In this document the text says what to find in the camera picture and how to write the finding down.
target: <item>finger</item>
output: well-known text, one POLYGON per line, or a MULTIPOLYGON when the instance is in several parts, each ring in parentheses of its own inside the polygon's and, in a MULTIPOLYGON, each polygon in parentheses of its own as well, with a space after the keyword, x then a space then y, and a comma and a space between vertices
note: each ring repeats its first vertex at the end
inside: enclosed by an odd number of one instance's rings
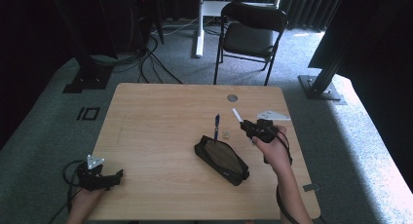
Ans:
POLYGON ((279 129, 279 131, 281 131, 282 133, 286 133, 286 127, 284 127, 282 125, 274 125, 274 127, 279 129))
POLYGON ((252 137, 252 142, 257 146, 259 150, 261 150, 261 152, 264 152, 264 148, 266 147, 267 143, 263 142, 256 136, 252 137))

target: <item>stand base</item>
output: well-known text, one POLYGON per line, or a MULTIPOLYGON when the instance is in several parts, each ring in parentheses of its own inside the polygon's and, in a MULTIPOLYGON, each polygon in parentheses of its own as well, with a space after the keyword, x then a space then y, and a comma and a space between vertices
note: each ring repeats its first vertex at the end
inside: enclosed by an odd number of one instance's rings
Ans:
POLYGON ((106 89, 109 78, 112 74, 113 66, 99 66, 96 65, 99 72, 93 79, 84 79, 82 68, 79 69, 72 84, 66 85, 63 93, 81 93, 82 90, 104 90, 106 89))
POLYGON ((204 52, 204 31, 199 29, 198 38, 197 38, 197 51, 195 56, 202 57, 204 52))
POLYGON ((337 93, 332 83, 329 84, 327 89, 325 89, 325 91, 322 93, 313 92, 312 85, 313 82, 317 79, 317 76, 300 75, 298 76, 298 79, 300 80, 300 83, 308 99, 322 99, 335 101, 340 101, 342 99, 340 94, 337 93))

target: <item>human hand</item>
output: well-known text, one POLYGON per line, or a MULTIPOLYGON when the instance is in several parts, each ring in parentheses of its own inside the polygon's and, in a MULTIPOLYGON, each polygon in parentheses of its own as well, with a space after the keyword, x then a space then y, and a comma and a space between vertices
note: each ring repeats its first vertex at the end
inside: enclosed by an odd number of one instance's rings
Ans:
MULTIPOLYGON (((275 125, 275 127, 281 132, 278 133, 280 139, 287 142, 285 138, 286 127, 277 125, 275 125)), ((290 168, 288 154, 279 139, 274 138, 270 143, 265 143, 258 137, 254 136, 252 138, 252 142, 258 147, 259 150, 261 150, 265 159, 271 165, 276 174, 280 174, 281 172, 286 171, 287 168, 290 168)))
POLYGON ((105 189, 88 191, 82 189, 72 200, 72 209, 66 224, 81 224, 86 221, 89 214, 97 206, 98 201, 105 189))

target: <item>black cable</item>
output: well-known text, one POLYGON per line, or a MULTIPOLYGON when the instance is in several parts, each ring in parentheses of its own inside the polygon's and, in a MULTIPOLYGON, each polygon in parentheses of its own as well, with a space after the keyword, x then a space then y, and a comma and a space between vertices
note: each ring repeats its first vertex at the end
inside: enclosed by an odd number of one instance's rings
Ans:
POLYGON ((286 210, 285 207, 282 204, 282 198, 280 196, 279 192, 279 186, 277 185, 277 204, 279 204, 280 210, 282 211, 282 214, 290 221, 292 224, 299 224, 286 210))
POLYGON ((83 162, 84 162, 84 161, 82 161, 82 160, 76 160, 76 161, 73 161, 73 162, 71 162, 71 163, 68 163, 68 164, 63 168, 63 172, 62 172, 62 174, 63 174, 63 179, 64 179, 64 181, 65 181, 67 184, 73 185, 73 186, 78 186, 78 184, 73 184, 73 181, 67 180, 67 178, 66 178, 66 171, 67 171, 67 169, 68 169, 70 166, 72 166, 73 164, 83 163, 83 162))
POLYGON ((103 68, 112 68, 113 66, 118 65, 128 65, 128 64, 135 64, 139 62, 140 54, 135 53, 132 56, 127 56, 125 58, 115 59, 113 60, 100 60, 99 58, 93 57, 93 61, 95 64, 102 66, 103 68))
POLYGON ((327 222, 324 220, 324 218, 320 215, 319 220, 321 220, 322 223, 327 224, 327 222))
POLYGON ((286 137, 286 135, 279 131, 279 133, 281 133, 283 135, 283 137, 286 140, 286 143, 276 134, 276 138, 280 141, 280 143, 282 144, 282 146, 285 148, 286 153, 288 155, 288 159, 289 159, 289 163, 292 165, 292 158, 291 158, 291 153, 289 152, 289 142, 288 142, 288 138, 286 137))
POLYGON ((173 77, 177 82, 179 82, 179 84, 182 84, 182 82, 176 77, 176 76, 174 76, 169 70, 167 70, 167 68, 158 60, 158 58, 151 52, 151 51, 149 51, 149 50, 147 50, 148 52, 149 52, 149 54, 154 58, 154 59, 156 59, 159 63, 160 63, 160 65, 168 72, 168 74, 171 76, 171 77, 173 77))
POLYGON ((113 73, 113 74, 118 74, 118 73, 123 73, 123 72, 129 71, 129 70, 134 69, 135 67, 137 67, 137 66, 139 65, 139 63, 140 63, 140 61, 138 61, 138 62, 137 62, 136 64, 134 64, 133 66, 131 66, 131 67, 129 67, 129 68, 126 68, 126 69, 124 69, 124 70, 120 70, 120 71, 115 71, 115 70, 113 70, 112 73, 113 73))
MULTIPOLYGON (((206 28, 206 26, 208 26, 208 24, 204 25, 204 32, 206 32, 210 35, 219 36, 218 32, 216 32, 214 30, 211 30, 211 29, 208 29, 208 28, 206 28)), ((178 29, 174 29, 174 30, 175 31, 176 30, 193 30, 193 29, 198 29, 198 28, 199 27, 197 25, 190 25, 190 26, 185 26, 185 28, 178 28, 178 29)))
MULTIPOLYGON (((80 189, 79 191, 77 191, 77 192, 73 195, 72 200, 73 200, 74 197, 76 197, 76 195, 77 195, 80 191, 82 191, 82 189, 80 189)), ((67 203, 65 203, 64 205, 62 205, 61 208, 55 213, 55 215, 51 218, 51 220, 50 220, 48 223, 49 223, 49 224, 52 224, 52 223, 55 221, 55 219, 58 217, 58 215, 59 215, 66 207, 67 207, 67 203)))
POLYGON ((161 77, 159 76, 158 72, 155 69, 155 63, 154 63, 154 59, 151 57, 151 64, 152 64, 152 70, 154 71, 156 77, 158 78, 158 80, 163 84, 164 81, 162 81, 161 77))
POLYGON ((67 179, 67 177, 66 177, 66 171, 67 171, 67 169, 68 169, 70 166, 72 166, 72 165, 74 165, 74 164, 77 164, 77 163, 82 164, 82 163, 85 163, 85 161, 76 160, 76 161, 73 161, 73 162, 71 162, 71 163, 68 163, 68 164, 67 164, 66 166, 64 166, 64 168, 63 168, 63 171, 62 171, 63 180, 64 180, 67 184, 69 184, 69 189, 67 190, 66 203, 55 213, 55 215, 52 216, 52 218, 51 218, 50 221, 49 221, 49 224, 52 224, 52 223, 55 221, 55 219, 58 217, 58 215, 59 215, 66 207, 68 207, 68 209, 69 209, 69 211, 70 211, 71 201, 73 200, 73 198, 74 198, 80 191, 82 191, 82 189, 80 189, 80 190, 77 191, 74 195, 72 195, 72 189, 73 189, 73 187, 74 187, 74 186, 79 186, 79 184, 75 184, 75 183, 74 183, 74 179, 75 179, 75 177, 76 177, 76 169, 73 171, 72 176, 71 176, 71 178, 70 178, 70 181, 69 181, 69 180, 67 179))
MULTIPOLYGON (((157 41, 157 40, 154 40, 154 42, 155 42, 155 47, 154 47, 154 49, 152 49, 152 52, 156 51, 156 49, 158 48, 158 41, 157 41)), ((139 64, 139 71, 140 71, 140 73, 139 73, 139 77, 137 77, 137 82, 138 82, 138 83, 139 83, 140 77, 143 77, 143 79, 145 79, 146 83, 149 83, 148 79, 146 79, 145 74, 143 73, 143 64, 145 63, 146 59, 147 59, 148 57, 150 57, 150 54, 147 53, 148 51, 149 51, 149 49, 146 49, 146 52, 145 52, 146 57, 145 57, 145 58, 142 60, 142 62, 139 64)))

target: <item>wooden table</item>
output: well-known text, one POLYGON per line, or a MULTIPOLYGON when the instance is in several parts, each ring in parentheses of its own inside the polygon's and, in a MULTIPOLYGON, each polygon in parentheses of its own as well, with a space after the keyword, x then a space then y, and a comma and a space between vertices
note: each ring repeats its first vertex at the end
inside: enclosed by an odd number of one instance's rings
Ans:
MULTIPOLYGON (((124 169, 121 185, 102 197, 91 220, 280 219, 277 178, 259 149, 240 129, 232 108, 252 122, 265 110, 289 115, 278 87, 120 84, 93 156, 105 159, 103 175, 124 169), (227 99, 237 96, 236 102, 227 99), (233 186, 196 156, 194 145, 213 137, 227 142, 249 166, 250 176, 233 186), (223 132, 229 138, 223 138, 223 132)), ((311 184, 291 121, 287 127, 298 185, 311 184)), ((320 215, 314 191, 301 190, 312 218, 320 215)))

